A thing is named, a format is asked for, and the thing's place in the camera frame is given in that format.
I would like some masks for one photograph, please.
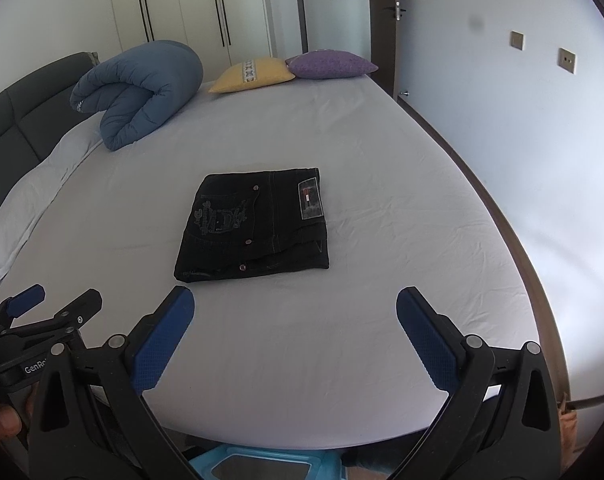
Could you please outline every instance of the rolled blue comforter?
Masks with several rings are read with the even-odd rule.
[[[87,72],[71,94],[79,112],[106,110],[100,123],[105,146],[118,150],[162,126],[202,84],[199,57],[177,41],[133,47]]]

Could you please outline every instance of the bed sheet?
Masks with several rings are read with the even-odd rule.
[[[176,284],[192,201],[210,173],[317,167],[331,268],[189,285],[195,318],[145,398],[166,427],[258,447],[367,444],[431,423],[435,389],[395,316],[417,286],[463,333],[538,340],[488,211],[443,150],[368,77],[201,90],[162,128],[97,148],[44,213],[0,298],[41,283],[51,316],[88,288],[89,346],[128,333]]]

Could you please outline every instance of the blue plastic stool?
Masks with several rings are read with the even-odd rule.
[[[213,469],[227,458],[236,455],[277,462],[308,464],[310,468],[304,480],[347,480],[346,468],[341,465],[341,453],[335,450],[287,451],[223,444],[195,457],[189,463],[204,480],[218,480],[213,476]]]

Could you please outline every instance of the wardrobe handle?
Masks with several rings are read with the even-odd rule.
[[[146,17],[148,18],[148,30],[151,31],[151,39],[155,41],[155,36],[153,34],[153,25],[151,25],[151,15],[148,13],[148,3],[144,0],[144,7],[146,7]]]
[[[222,46],[226,46],[224,44],[224,32],[222,31],[222,20],[220,19],[220,8],[217,4],[217,0],[215,0],[215,12],[217,12],[217,24],[220,26],[220,36],[222,37]]]
[[[142,14],[142,23],[144,23],[144,33],[146,34],[146,42],[148,43],[148,30],[146,29],[146,20],[144,19],[144,10],[142,10],[142,0],[140,2],[140,14]]]
[[[231,46],[231,34],[228,30],[228,19],[226,18],[226,6],[224,5],[224,0],[222,0],[222,12],[224,14],[224,23],[226,23],[226,37],[228,39],[228,46]]]

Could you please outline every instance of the wardrobe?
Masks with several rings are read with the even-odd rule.
[[[271,56],[265,0],[111,0],[122,49],[153,40],[188,44],[204,81],[231,65]]]

